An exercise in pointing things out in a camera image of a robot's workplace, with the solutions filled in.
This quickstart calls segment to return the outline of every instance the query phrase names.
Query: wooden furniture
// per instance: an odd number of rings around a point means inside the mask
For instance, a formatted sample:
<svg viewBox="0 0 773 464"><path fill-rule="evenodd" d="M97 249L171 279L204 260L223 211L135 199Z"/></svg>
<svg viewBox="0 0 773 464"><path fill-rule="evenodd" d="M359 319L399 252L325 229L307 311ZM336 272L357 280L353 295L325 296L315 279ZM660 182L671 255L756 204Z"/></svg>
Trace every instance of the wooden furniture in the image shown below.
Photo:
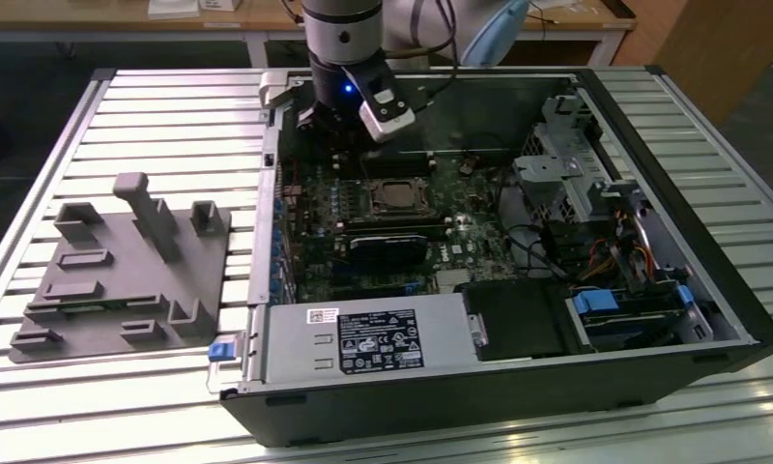
<svg viewBox="0 0 773 464"><path fill-rule="evenodd" d="M184 19L151 21L147 11L148 0L0 0L0 42L243 41L252 66L265 68L265 43L305 37L279 0L244 0L235 13L205 11ZM549 24L527 19L519 39L593 42L591 65L609 64L625 32L636 26L600 0L547 10L544 18Z"/></svg>
<svg viewBox="0 0 773 464"><path fill-rule="evenodd" d="M720 124L773 61L773 0L624 0L639 25L615 65L661 66Z"/></svg>

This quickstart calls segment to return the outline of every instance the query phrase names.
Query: workbench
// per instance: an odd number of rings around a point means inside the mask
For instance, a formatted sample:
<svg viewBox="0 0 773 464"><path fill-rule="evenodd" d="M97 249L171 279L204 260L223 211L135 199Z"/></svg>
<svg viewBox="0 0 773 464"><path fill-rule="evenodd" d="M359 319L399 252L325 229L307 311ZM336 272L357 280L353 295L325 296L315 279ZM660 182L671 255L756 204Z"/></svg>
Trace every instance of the workbench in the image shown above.
<svg viewBox="0 0 773 464"><path fill-rule="evenodd" d="M0 42L244 42L252 66L268 68L268 42L305 41L279 0L244 0L235 13L201 11L184 19L151 21L147 12L148 0L2 0ZM547 10L544 18L556 24L529 17L519 40L595 42L592 66L609 65L636 27L600 0Z"/></svg>
<svg viewBox="0 0 773 464"><path fill-rule="evenodd" d="M144 171L153 196L173 209L208 199L231 210L219 329L247 327L265 127L260 75L96 74L0 245L0 462L773 459L773 356L653 405L288 449L261 447L219 406L217 392L237 381L240 366L211 367L205 347L13 364L9 341L54 253L58 207L88 201L101 213L127 211L110 194L120 172ZM773 192L664 75L644 68L597 75L773 316ZM607 138L603 146L616 156ZM631 177L625 162L613 163Z"/></svg>

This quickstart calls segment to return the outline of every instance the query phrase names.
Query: cpu socket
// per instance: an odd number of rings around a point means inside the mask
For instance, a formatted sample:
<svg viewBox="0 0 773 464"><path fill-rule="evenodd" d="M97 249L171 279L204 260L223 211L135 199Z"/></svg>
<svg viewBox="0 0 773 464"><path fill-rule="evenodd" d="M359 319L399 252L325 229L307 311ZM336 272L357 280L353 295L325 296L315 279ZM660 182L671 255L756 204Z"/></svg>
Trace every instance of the cpu socket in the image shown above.
<svg viewBox="0 0 773 464"><path fill-rule="evenodd" d="M380 218L425 218L433 216L421 179L393 179L369 182L371 211Z"/></svg>

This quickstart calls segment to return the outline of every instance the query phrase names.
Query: power supply label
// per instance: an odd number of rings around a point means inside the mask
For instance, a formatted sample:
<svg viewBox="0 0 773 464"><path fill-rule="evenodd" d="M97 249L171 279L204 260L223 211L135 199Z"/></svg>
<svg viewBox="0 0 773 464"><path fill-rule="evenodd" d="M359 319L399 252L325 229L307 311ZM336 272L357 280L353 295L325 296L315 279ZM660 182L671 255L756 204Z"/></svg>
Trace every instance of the power supply label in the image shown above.
<svg viewBox="0 0 773 464"><path fill-rule="evenodd" d="M337 315L344 374L424 367L415 309Z"/></svg>

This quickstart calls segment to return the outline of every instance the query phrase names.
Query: metal slotted surface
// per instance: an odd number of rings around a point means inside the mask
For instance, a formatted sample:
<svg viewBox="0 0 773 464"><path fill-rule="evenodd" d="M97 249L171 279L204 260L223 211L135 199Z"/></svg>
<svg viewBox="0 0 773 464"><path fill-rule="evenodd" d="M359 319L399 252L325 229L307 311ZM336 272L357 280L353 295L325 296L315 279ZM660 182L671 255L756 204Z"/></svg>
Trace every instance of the metal slotted surface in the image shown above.
<svg viewBox="0 0 773 464"><path fill-rule="evenodd" d="M643 69L599 71L651 151L773 315L773 198L700 130L687 103ZM29 241L0 279L0 462L773 462L773 357L704 379L656 405L351 441L265 449L216 404L236 365L209 373L205 349L14 365L9 339L54 252L52 219L68 201L117 212L119 172L185 208L212 199L233 214L220 329L247 324L253 202L263 124L251 70L117 72L78 118L60 170L32 215ZM625 176L628 168L605 142Z"/></svg>

